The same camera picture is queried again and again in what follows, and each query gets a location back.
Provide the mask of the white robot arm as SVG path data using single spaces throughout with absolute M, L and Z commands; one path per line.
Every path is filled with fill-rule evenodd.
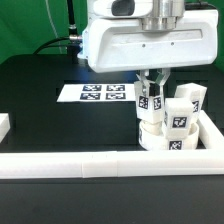
M 218 51 L 218 11 L 185 0 L 87 0 L 88 24 L 78 54 L 97 73 L 211 64 Z

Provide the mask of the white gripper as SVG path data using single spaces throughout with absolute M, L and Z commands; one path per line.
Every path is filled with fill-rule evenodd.
M 97 73 L 140 70 L 136 76 L 149 95 L 148 69 L 157 69 L 154 96 L 163 96 L 172 67 L 212 63 L 217 57 L 218 12 L 187 11 L 170 31 L 144 30 L 139 19 L 97 19 L 85 41 L 89 66 Z

